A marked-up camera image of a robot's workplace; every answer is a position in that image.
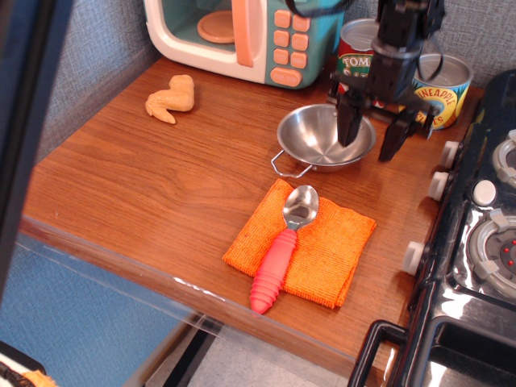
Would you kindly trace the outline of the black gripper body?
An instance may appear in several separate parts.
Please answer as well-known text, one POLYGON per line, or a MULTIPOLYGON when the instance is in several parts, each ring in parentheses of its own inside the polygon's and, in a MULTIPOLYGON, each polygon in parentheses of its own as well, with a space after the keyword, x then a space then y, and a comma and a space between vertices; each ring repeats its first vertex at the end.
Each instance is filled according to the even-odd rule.
POLYGON ((431 129, 437 109, 429 102, 419 98, 412 91, 412 81, 417 70, 424 45, 423 40, 415 40, 412 45, 395 47, 383 40, 372 40, 373 57, 366 78, 332 73, 333 82, 328 100, 337 108, 342 94, 362 94, 364 99, 363 114, 373 112, 375 101, 404 106, 404 110, 423 111, 427 114, 422 124, 414 122, 412 127, 431 129))

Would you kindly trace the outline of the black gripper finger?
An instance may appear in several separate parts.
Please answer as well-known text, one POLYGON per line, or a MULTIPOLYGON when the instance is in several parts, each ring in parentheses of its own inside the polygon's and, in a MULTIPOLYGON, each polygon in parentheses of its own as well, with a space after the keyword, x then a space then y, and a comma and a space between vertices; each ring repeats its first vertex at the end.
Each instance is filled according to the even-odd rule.
POLYGON ((405 143, 408 136, 414 133, 412 128, 416 121, 416 110, 403 110, 395 115, 388 125, 378 160, 389 162, 405 143))
POLYGON ((339 143, 347 147, 357 137, 363 116, 362 94, 342 94, 337 102, 337 131, 339 143))

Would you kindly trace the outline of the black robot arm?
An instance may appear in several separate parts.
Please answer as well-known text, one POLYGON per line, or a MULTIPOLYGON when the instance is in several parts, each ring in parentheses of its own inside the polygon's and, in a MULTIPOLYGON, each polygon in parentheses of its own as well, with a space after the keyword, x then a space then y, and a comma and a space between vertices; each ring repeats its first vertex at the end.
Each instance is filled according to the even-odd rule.
POLYGON ((379 160, 393 159, 416 131, 429 135, 437 109, 413 91, 424 43, 440 27, 443 1, 380 1, 379 28, 372 40, 367 77, 331 75, 328 98, 337 109, 337 135, 343 146, 355 141, 363 116, 389 120, 379 160))

